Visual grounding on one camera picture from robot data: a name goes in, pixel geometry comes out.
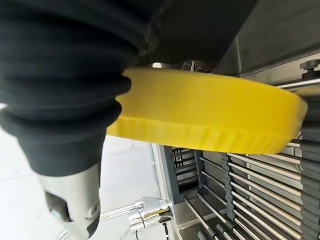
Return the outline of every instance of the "yellow plastic lid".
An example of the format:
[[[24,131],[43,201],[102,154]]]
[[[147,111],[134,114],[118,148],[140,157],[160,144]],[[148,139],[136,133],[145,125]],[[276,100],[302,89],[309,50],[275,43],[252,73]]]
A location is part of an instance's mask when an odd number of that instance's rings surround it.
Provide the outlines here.
[[[307,103],[289,91],[242,78],[131,68],[131,90],[117,100],[107,134],[188,149],[241,154],[280,152],[294,138]]]

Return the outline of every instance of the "chrome faucet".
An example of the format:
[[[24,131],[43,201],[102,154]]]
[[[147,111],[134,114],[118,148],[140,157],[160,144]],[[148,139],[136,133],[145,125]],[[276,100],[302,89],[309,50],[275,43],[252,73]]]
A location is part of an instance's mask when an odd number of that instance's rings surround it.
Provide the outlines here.
[[[138,232],[174,218],[170,201],[148,196],[144,196],[141,201],[143,207],[132,211],[128,216],[129,227],[135,240],[139,240]]]

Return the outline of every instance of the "white floor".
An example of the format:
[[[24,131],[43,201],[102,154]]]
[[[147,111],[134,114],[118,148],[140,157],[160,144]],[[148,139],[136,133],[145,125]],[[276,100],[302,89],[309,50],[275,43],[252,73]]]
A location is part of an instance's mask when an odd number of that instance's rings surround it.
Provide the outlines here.
[[[54,240],[63,228],[49,214],[36,175],[16,139],[0,128],[0,232],[3,240]],[[107,136],[101,165],[102,212],[143,196],[160,197],[151,144]],[[164,240],[163,226],[140,240]],[[100,223],[92,240],[133,240],[128,217]]]

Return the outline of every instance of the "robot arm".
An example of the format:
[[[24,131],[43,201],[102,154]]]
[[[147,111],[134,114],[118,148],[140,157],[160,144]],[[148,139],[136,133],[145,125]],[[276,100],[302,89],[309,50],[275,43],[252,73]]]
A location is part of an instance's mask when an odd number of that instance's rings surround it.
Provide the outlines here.
[[[0,112],[37,173],[50,212],[78,239],[100,215],[106,128],[130,89],[148,23],[162,0],[0,3]]]

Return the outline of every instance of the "metal panel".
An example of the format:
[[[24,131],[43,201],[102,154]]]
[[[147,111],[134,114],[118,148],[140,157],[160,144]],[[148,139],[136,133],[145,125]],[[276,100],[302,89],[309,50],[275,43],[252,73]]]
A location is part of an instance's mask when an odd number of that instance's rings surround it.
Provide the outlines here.
[[[319,12],[318,0],[260,0],[215,72],[246,74],[320,52]]]

